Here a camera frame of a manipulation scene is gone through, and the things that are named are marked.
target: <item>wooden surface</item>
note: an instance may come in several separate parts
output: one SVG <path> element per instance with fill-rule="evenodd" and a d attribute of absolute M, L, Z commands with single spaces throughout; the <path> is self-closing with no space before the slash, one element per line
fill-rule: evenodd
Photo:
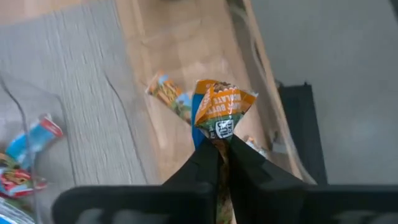
<path fill-rule="evenodd" d="M 0 0 L 0 24 L 23 22 L 79 3 L 82 0 Z M 200 78 L 251 88 L 223 0 L 116 0 L 116 4 L 126 51 L 142 92 L 158 69 L 165 70 L 187 91 Z M 163 182 L 193 151 L 190 126 L 159 100 L 145 96 L 145 101 L 147 107 L 142 111 L 150 116 L 148 132 L 156 141 L 159 182 Z M 248 134 L 260 145 L 266 145 L 255 106 L 235 133 L 239 137 Z"/>

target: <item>crumpled wrapper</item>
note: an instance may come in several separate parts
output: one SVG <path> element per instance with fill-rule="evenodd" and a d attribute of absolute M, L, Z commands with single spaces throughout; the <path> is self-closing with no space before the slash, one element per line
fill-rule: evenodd
<path fill-rule="evenodd" d="M 188 93 L 184 93 L 163 71 L 157 72 L 146 93 L 158 98 L 180 118 L 191 124 L 191 99 Z"/>
<path fill-rule="evenodd" d="M 226 82 L 200 80 L 197 82 L 194 94 L 204 95 L 196 113 L 194 125 L 212 141 L 224 161 L 219 170 L 216 223 L 231 223 L 233 206 L 228 187 L 229 143 L 234 128 L 253 105 L 257 93 L 240 90 Z"/>
<path fill-rule="evenodd" d="M 36 177 L 36 190 L 46 188 L 44 179 Z M 0 196 L 20 198 L 34 193 L 33 177 L 11 157 L 0 153 Z"/>

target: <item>gray carpet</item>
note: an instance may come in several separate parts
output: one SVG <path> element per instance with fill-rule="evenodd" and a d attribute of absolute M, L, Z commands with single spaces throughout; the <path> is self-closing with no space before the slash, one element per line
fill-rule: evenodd
<path fill-rule="evenodd" d="M 95 1 L 0 27 L 0 71 L 58 95 L 65 107 L 68 141 L 56 143 L 37 161 L 39 174 L 51 182 L 41 194 L 46 211 L 61 191 L 74 185 L 157 182 L 153 159 L 146 153 L 147 117 L 141 93 L 134 89 L 113 1 Z M 127 119 L 105 74 L 123 101 Z M 24 85 L 10 86 L 25 97 L 29 119 L 51 112 L 62 124 L 61 107 L 54 98 Z M 34 100 L 27 103 L 29 97 Z"/>

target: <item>gray floor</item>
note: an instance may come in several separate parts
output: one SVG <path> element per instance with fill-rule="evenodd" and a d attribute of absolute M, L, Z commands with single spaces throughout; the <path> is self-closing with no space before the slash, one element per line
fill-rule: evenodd
<path fill-rule="evenodd" d="M 134 88 L 125 49 L 113 1 L 92 1 L 0 27 L 0 71 L 57 94 L 65 106 L 62 112 L 53 96 L 7 78 L 31 121 L 41 113 L 51 113 L 67 131 L 67 138 L 37 158 L 39 175 L 50 182 L 40 194 L 47 215 L 58 194 L 76 185 L 157 182 L 140 108 L 142 93 Z M 123 101 L 127 119 L 106 75 Z M 9 106 L 4 106 L 4 99 L 0 97 L 0 129 L 9 131 L 20 117 L 12 103 L 4 110 Z"/>
<path fill-rule="evenodd" d="M 313 85 L 328 180 L 398 184 L 398 23 L 387 0 L 252 0 L 276 78 Z"/>

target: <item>clear plastic bag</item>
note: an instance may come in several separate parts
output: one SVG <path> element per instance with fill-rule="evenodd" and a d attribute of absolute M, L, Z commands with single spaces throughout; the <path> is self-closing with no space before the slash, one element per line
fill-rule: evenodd
<path fill-rule="evenodd" d="M 41 220 L 50 223 L 52 202 L 61 192 L 75 186 L 63 105 L 56 95 L 4 73 L 0 76 L 0 83 L 1 152 L 6 152 L 13 139 L 25 135 L 27 159 L 33 164 L 29 173 L 34 192 L 18 200 L 30 202 L 37 223 Z M 31 134 L 30 130 L 38 119 L 48 115 L 61 128 L 64 137 L 48 142 L 49 146 L 36 152 L 33 147 L 36 147 L 34 144 L 37 136 Z M 38 189 L 38 180 L 41 178 L 47 183 L 43 190 Z"/>

